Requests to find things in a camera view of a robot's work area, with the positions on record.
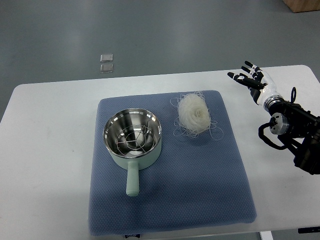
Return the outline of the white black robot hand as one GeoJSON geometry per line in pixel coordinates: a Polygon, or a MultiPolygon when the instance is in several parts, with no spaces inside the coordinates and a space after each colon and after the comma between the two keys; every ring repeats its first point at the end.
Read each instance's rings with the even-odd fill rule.
{"type": "Polygon", "coordinates": [[[242,66],[241,69],[248,75],[233,72],[228,72],[227,75],[237,83],[247,87],[250,90],[253,101],[267,110],[267,101],[273,97],[280,96],[277,92],[276,84],[270,75],[257,65],[249,61],[244,63],[246,66],[242,66]]]}

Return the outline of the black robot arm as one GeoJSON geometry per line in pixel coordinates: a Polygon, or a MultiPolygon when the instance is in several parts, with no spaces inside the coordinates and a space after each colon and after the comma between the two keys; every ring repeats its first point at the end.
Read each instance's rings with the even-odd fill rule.
{"type": "Polygon", "coordinates": [[[264,108],[269,122],[258,128],[258,136],[270,147],[288,149],[297,168],[311,174],[320,173],[320,118],[299,104],[280,96],[266,100],[264,108]]]}

